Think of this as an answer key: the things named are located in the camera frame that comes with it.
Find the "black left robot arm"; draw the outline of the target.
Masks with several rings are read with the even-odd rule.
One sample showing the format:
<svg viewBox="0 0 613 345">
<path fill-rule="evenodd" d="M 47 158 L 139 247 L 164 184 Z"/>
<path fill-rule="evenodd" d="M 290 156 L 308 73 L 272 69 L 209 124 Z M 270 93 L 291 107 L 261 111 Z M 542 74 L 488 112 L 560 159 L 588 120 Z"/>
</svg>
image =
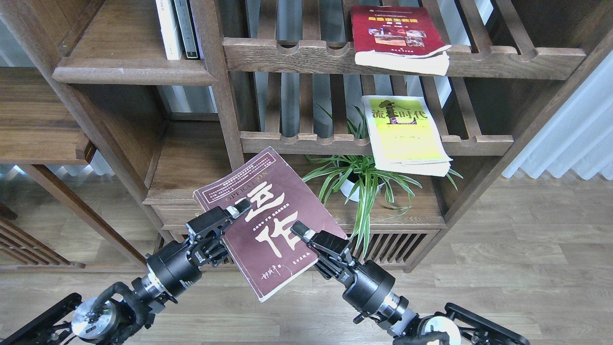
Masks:
<svg viewBox="0 0 613 345">
<path fill-rule="evenodd" d="M 243 199 L 188 221 L 189 236 L 172 241 L 147 258 L 148 273 L 129 287 L 116 282 L 98 297 L 82 301 L 71 293 L 2 341 L 3 345 L 58 345 L 79 338 L 96 345 L 120 345 L 149 328 L 167 301 L 176 301 L 201 279 L 201 267 L 217 266 L 228 256 L 224 230 L 251 209 Z"/>
</svg>

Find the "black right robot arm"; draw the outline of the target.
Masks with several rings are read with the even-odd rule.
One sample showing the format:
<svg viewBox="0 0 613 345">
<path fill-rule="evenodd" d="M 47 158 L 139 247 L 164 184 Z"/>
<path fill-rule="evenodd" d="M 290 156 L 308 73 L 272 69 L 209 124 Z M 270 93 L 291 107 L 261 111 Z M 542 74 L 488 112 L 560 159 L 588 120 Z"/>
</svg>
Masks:
<svg viewBox="0 0 613 345">
<path fill-rule="evenodd" d="M 292 231 L 317 253 L 317 270 L 325 279 L 344 284 L 343 299 L 359 312 L 358 324 L 372 319 L 394 339 L 395 345 L 527 345 L 528 339 L 470 312 L 447 303 L 444 312 L 420 317 L 404 296 L 394 294 L 395 278 L 378 264 L 365 264 L 351 255 L 351 243 L 326 231 L 316 232 L 300 221 Z"/>
</svg>

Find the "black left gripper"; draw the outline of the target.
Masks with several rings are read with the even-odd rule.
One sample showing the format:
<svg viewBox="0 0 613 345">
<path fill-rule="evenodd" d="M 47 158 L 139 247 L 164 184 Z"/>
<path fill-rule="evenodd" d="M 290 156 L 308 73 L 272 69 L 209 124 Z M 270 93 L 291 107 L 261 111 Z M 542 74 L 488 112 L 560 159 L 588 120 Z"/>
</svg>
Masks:
<svg viewBox="0 0 613 345">
<path fill-rule="evenodd" d="M 171 241 L 147 258 L 146 299 L 175 300 L 201 279 L 201 266 L 221 264 L 228 256 L 221 241 L 224 230 L 251 208 L 251 202 L 243 198 L 226 209 L 215 207 L 186 223 L 190 234 L 186 240 Z"/>
</svg>

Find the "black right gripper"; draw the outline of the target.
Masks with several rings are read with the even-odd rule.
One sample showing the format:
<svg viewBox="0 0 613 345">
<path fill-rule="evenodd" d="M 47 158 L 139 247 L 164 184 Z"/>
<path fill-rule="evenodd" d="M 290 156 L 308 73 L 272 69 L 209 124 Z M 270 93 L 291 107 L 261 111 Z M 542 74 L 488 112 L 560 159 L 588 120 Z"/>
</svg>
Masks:
<svg viewBox="0 0 613 345">
<path fill-rule="evenodd" d="M 301 221 L 291 232 L 319 255 L 316 268 L 325 279 L 344 284 L 343 299 L 359 312 L 357 319 L 397 319 L 398 297 L 392 292 L 396 279 L 368 260 L 359 262 L 350 253 L 350 241 L 326 231 L 316 233 Z"/>
</svg>

